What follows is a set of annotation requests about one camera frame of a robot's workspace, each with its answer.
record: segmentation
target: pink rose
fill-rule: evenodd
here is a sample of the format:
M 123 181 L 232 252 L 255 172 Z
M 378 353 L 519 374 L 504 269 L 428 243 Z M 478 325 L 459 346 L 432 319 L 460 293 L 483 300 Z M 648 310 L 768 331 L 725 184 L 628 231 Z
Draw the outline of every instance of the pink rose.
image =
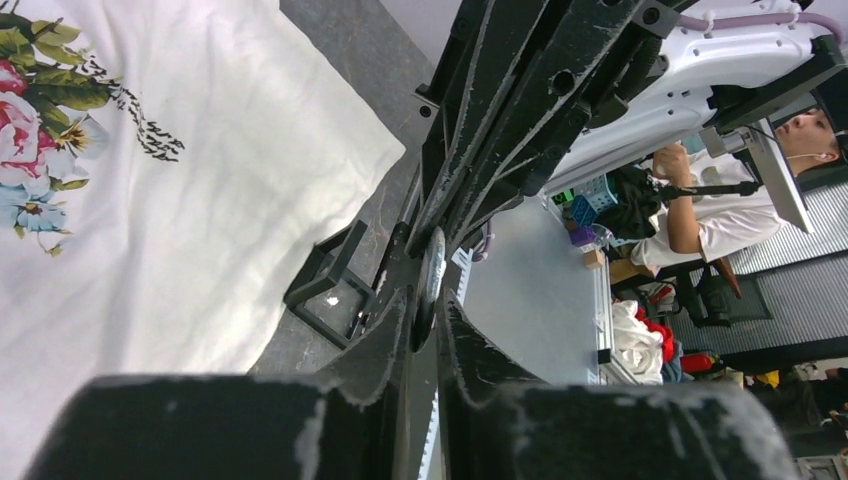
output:
M 0 92 L 23 95 L 28 86 L 10 61 L 5 58 L 0 60 Z
M 38 126 L 38 113 L 26 100 L 0 92 L 0 184 L 21 185 L 26 177 L 44 174 L 46 160 L 41 153 L 56 143 Z

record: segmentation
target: red object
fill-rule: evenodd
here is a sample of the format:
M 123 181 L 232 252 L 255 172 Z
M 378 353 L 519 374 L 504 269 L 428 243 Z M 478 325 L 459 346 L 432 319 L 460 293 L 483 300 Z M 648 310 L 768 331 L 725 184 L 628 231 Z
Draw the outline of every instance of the red object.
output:
M 639 307 L 639 310 L 636 311 L 636 319 L 644 323 L 648 327 L 649 332 L 659 332 L 663 336 L 663 363 L 670 362 L 674 358 L 674 333 L 671 329 L 650 321 L 645 315 L 645 309 L 642 307 Z
M 683 371 L 690 375 L 706 372 L 713 368 L 713 365 L 715 365 L 715 360 L 707 353 L 695 353 L 680 359 L 680 366 Z

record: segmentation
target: red cloth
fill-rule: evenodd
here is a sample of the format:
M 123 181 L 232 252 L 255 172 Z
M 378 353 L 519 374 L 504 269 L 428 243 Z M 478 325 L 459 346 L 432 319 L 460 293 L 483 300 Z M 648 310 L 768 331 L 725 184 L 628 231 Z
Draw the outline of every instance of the red cloth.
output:
M 642 307 L 639 307 L 639 310 L 636 311 L 636 319 L 644 323 L 648 327 L 649 332 L 659 332 L 663 336 L 663 363 L 670 362 L 674 358 L 674 333 L 672 333 L 671 329 L 650 321 L 645 315 L 645 309 Z

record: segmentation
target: earphone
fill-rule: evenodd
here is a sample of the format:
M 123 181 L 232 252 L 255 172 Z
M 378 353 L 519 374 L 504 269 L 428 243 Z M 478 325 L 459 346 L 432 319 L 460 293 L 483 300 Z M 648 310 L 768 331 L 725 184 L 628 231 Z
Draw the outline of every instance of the earphone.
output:
M 793 158 L 801 158 L 801 157 L 816 157 L 820 159 L 825 159 L 828 157 L 826 153 L 808 153 L 806 155 L 792 155 L 791 157 L 786 157 L 787 160 L 791 160 Z

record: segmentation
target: yellow object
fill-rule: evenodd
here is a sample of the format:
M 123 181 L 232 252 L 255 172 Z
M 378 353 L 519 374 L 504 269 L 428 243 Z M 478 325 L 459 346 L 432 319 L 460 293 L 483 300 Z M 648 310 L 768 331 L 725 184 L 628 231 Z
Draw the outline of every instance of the yellow object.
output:
M 777 388 L 777 386 L 780 385 L 780 374 L 777 370 L 766 373 L 764 375 L 757 375 L 756 378 L 757 381 L 759 381 L 760 383 L 771 385 L 771 388 Z

